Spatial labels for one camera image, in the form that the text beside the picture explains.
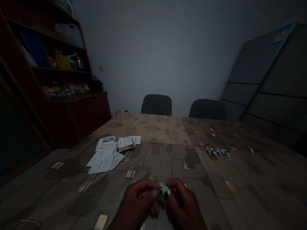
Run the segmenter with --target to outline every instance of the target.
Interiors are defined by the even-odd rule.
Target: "box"
[[[57,60],[60,69],[72,71],[67,56],[55,54],[55,59]]]

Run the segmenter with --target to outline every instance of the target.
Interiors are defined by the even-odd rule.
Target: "bookshelf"
[[[74,24],[81,33],[84,48],[55,33],[57,24]],[[111,119],[107,92],[86,92],[50,99],[43,86],[87,83],[91,66],[79,22],[51,0],[0,0],[0,54],[13,82],[23,92],[37,114],[53,148],[71,148]],[[55,50],[67,56],[77,53],[84,69],[67,70],[51,66],[31,66],[21,46],[32,55],[22,31],[39,38],[47,55],[54,60]]]

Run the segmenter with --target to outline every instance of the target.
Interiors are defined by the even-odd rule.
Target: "tabletop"
[[[87,174],[98,139],[111,135],[141,135],[141,144],[113,171]],[[230,157],[209,154],[208,145]],[[242,122],[121,113],[3,199],[0,224],[101,229],[107,216],[106,229],[130,183],[180,178],[208,229],[306,229],[306,166],[305,157]],[[165,210],[145,221],[146,230],[172,228]]]

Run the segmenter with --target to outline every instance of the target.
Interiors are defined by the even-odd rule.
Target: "power outlet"
[[[105,68],[104,68],[104,66],[103,66],[103,65],[100,65],[100,66],[99,66],[99,71],[102,71],[102,72],[104,72],[104,71],[105,71]]]

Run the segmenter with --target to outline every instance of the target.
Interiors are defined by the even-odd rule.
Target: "chair backrest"
[[[220,101],[198,99],[193,102],[189,117],[226,120],[226,107]]]
[[[172,99],[166,95],[148,94],[144,97],[141,113],[172,115]]]

